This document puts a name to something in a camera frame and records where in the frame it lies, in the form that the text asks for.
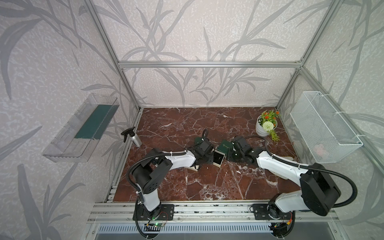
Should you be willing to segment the cream box base black insert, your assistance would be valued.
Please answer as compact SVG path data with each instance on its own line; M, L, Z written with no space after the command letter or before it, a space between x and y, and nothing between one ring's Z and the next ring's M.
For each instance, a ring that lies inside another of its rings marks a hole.
M220 168L225 158L226 155L224 153L215 150L213 152L213 165Z

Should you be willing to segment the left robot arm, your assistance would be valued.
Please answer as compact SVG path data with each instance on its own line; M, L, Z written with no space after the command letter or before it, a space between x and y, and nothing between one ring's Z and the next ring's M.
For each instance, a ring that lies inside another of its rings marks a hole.
M209 139L201 140L181 152L163 152L154 148L129 168L126 179L135 188L138 199L146 211L152 213L160 208L158 187L168 172L212 164L213 159L214 145Z

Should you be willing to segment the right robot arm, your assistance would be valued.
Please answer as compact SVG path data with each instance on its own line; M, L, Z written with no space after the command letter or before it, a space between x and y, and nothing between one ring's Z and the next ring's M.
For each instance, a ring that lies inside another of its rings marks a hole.
M300 164L272 154L267 143L264 148L252 148L247 138L242 136L236 136L231 144L228 151L230 161L255 165L300 187L298 191L277 194L270 199L267 213L272 219L279 219L283 213L295 211L326 216L331 209L345 207L358 196L358 188L353 180L341 173L327 170L321 164ZM338 201L342 192L333 177L341 178L351 186L352 193L343 202Z

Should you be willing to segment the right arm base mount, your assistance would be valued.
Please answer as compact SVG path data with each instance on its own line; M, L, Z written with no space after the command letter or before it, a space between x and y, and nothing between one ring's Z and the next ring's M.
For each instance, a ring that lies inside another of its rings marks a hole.
M275 204L280 194L275 195L268 203L252 204L250 211L254 214L255 220L282 220L288 221L292 217L292 213L283 213Z

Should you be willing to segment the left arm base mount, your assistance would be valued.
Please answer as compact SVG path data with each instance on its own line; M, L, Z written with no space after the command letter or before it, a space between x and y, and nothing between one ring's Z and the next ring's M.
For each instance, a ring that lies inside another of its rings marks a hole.
M160 204L153 211L147 210L143 205L137 205L134 210L133 220L137 221L171 221L173 220L175 213L175 205L172 204Z

